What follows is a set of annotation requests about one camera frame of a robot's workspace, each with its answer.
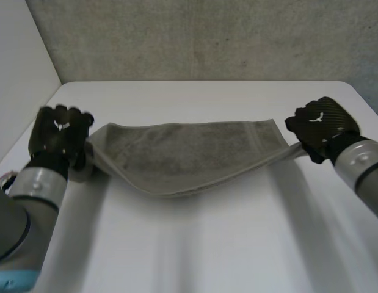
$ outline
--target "towel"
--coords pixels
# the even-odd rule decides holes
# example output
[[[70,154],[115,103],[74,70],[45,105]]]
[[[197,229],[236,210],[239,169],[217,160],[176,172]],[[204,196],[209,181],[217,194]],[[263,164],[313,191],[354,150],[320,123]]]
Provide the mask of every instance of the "towel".
[[[87,144],[87,155],[99,169],[159,197],[196,194],[303,154],[299,143],[288,146],[273,120],[143,127],[109,123]]]

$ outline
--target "gray robot arm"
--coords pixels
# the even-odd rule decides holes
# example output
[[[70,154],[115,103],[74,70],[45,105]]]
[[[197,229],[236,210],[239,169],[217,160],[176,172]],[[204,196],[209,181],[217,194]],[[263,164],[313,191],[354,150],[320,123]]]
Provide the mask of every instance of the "gray robot arm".
[[[0,292],[34,287],[66,186],[55,170],[26,167],[9,196],[0,189]]]
[[[337,174],[378,217],[378,142],[361,136],[355,120],[328,97],[298,108],[285,122],[311,160],[321,164],[330,159]]]
[[[8,195],[0,188],[0,292],[31,290],[41,271],[67,188],[68,169],[85,166],[90,114],[40,109],[29,141],[31,160]]]
[[[349,145],[340,153],[334,167],[378,217],[378,142],[362,140]]]

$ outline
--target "carbon fiber glove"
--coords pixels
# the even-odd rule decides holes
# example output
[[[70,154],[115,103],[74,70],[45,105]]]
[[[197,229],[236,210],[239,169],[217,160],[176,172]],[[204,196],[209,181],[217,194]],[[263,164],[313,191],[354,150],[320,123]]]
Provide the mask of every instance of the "carbon fiber glove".
[[[321,164],[332,158],[334,141],[360,139],[360,128],[355,120],[336,101],[323,97],[296,109],[293,117],[285,120],[289,131],[302,142],[311,160]]]
[[[59,154],[70,165],[75,165],[79,154],[84,152],[85,139],[92,124],[92,115],[77,108],[43,107],[31,132],[29,153],[31,157],[40,153]]]

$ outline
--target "table surface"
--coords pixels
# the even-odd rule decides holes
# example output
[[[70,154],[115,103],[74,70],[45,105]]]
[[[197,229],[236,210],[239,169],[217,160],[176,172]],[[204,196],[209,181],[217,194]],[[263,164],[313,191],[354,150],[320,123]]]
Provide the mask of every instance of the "table surface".
[[[378,116],[343,82],[72,82],[49,105],[109,122],[273,118],[322,96],[337,100],[378,140]],[[31,126],[0,163],[28,161]],[[150,198],[99,173],[69,183],[34,292],[378,292],[378,220],[330,162],[279,162],[199,195]]]

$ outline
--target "white wall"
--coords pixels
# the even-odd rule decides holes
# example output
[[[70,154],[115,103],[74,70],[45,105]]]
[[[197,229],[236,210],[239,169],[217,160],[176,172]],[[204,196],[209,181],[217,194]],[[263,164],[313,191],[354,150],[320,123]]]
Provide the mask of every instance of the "white wall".
[[[0,0],[0,160],[60,85],[26,3]]]

